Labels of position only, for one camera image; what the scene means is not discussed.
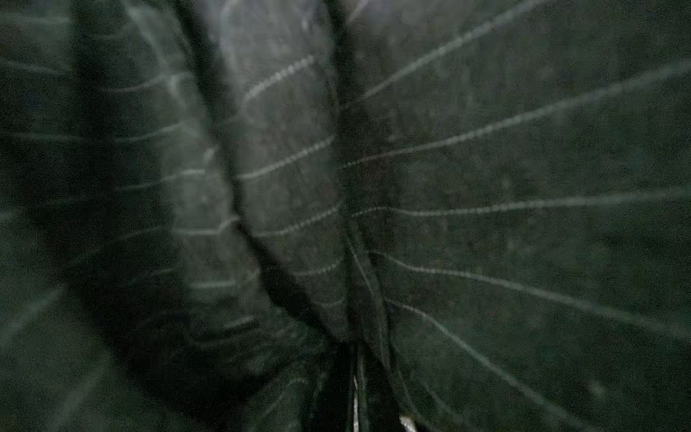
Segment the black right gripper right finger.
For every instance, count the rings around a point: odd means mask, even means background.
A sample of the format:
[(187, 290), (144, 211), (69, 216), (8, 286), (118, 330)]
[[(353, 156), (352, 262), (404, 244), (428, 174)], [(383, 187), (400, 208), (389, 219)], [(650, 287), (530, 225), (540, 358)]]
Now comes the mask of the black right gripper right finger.
[(357, 351), (357, 420), (360, 431), (405, 431), (388, 374), (369, 350)]

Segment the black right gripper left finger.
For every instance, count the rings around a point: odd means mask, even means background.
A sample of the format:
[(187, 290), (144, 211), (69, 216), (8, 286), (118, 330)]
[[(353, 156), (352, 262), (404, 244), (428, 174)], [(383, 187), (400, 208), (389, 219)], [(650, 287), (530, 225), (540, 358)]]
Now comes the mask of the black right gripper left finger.
[(354, 430), (354, 345), (336, 349), (328, 374), (320, 387), (310, 420), (310, 431), (347, 432)]

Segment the dark grey pinstripe shirt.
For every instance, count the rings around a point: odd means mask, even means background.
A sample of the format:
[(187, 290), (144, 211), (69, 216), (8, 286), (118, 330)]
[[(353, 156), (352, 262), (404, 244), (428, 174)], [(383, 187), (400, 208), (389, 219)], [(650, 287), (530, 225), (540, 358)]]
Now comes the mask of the dark grey pinstripe shirt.
[(1, 428), (690, 428), (687, 1), (5, 1)]

